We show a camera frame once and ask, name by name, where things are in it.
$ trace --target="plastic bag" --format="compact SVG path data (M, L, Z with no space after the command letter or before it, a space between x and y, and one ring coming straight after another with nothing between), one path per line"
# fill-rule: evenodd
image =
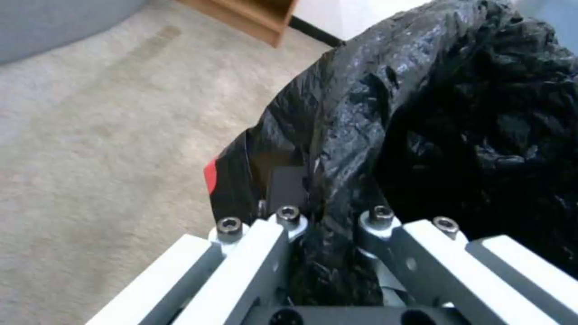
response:
M207 168L214 216L251 223L267 168L306 166L296 304L381 304L354 228L384 198L403 222L505 233L575 277L577 72L554 30L506 1L398 13L325 53Z

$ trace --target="gray chair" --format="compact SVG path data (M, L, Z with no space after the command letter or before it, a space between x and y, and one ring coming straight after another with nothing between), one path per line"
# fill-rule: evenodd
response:
M149 0L0 0L0 64L106 30Z

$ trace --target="hex socket screw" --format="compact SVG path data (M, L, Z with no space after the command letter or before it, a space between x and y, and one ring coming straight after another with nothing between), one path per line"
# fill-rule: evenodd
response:
M243 236L243 223L237 217L225 217L217 221L217 238L223 242L234 242Z
M301 213L299 208L293 205L284 205L275 212L275 220L286 229L293 229L299 225Z
M432 223L437 229L440 229L441 232L453 240L456 239L458 232L460 231L458 223L448 217L435 217Z
M394 219L394 212L385 205L376 205L369 210L369 223L376 228L387 228Z

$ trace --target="carpet floor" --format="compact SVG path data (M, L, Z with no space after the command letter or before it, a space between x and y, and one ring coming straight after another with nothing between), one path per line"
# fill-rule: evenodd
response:
M327 50L159 0L1 66L0 323L83 323L182 234L205 237L203 167Z

